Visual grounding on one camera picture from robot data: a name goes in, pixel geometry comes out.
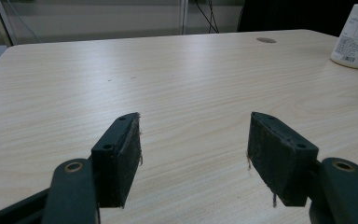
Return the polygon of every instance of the wood grain surface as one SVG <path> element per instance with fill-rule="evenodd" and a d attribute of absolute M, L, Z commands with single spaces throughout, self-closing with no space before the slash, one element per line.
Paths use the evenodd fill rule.
<path fill-rule="evenodd" d="M 277 43 L 263 43 L 258 37 Z M 248 170 L 252 111 L 358 164 L 358 70 L 306 30 L 23 45 L 0 58 L 0 209 L 87 158 L 119 116 L 141 114 L 144 164 L 102 223 L 310 223 L 272 207 Z"/>

